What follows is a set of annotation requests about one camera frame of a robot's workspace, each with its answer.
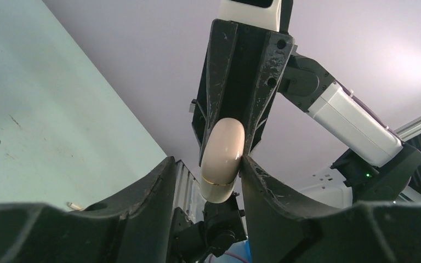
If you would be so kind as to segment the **beige earbud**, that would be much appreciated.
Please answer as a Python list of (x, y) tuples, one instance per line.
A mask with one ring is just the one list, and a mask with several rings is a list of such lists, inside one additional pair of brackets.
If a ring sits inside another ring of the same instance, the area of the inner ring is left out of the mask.
[(71, 210), (74, 210), (74, 211), (83, 211), (84, 210), (84, 208), (83, 207), (80, 207), (79, 205), (77, 205), (77, 204), (74, 204), (74, 203), (72, 203), (72, 202), (67, 202), (66, 203), (66, 205), (71, 209)]

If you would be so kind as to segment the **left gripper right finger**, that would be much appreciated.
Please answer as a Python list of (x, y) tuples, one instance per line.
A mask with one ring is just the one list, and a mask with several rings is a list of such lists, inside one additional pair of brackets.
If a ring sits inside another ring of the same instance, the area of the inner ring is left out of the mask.
[(254, 262), (421, 262), (421, 202), (313, 200), (245, 156), (242, 192)]

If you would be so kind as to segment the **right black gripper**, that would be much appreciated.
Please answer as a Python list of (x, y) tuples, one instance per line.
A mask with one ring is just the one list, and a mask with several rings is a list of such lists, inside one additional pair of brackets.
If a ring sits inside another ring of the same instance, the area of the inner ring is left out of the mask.
[[(222, 19), (212, 21), (191, 122), (200, 148), (199, 165), (212, 129), (225, 117), (243, 123), (244, 154), (251, 152), (258, 123), (292, 49), (293, 38), (287, 33)], [(225, 92), (228, 79), (230, 93)]]

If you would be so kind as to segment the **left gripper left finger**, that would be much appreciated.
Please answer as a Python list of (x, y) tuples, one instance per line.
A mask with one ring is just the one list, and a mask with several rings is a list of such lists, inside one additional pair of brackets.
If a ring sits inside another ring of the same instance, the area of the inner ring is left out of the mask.
[(166, 262), (175, 181), (167, 157), (82, 211), (0, 204), (0, 262)]

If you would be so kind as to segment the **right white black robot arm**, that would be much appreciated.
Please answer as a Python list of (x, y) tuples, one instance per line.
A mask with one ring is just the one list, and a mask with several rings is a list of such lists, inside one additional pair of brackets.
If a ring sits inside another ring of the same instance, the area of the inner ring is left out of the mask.
[(260, 142), (280, 93), (348, 147), (311, 180), (296, 183), (297, 190), (339, 208), (395, 200), (421, 163), (421, 152), (317, 61), (294, 49), (286, 32), (213, 21), (192, 119), (202, 197), (213, 203), (230, 197), (242, 158)]

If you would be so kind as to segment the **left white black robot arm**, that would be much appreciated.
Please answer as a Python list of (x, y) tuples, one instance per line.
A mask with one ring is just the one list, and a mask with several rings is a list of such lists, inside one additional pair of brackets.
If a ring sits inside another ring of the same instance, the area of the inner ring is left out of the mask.
[(0, 262), (203, 262), (249, 240), (254, 262), (421, 262), (421, 203), (312, 200), (243, 160), (245, 210), (235, 194), (191, 222), (173, 205), (176, 165), (81, 211), (0, 204)]

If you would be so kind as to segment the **beige earbud charging case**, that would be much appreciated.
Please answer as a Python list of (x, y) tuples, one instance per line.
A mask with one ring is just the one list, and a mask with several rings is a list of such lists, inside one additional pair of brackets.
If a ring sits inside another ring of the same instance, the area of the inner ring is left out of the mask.
[(244, 127), (237, 119), (223, 118), (215, 124), (201, 161), (200, 190), (206, 201), (223, 203), (232, 194), (244, 141)]

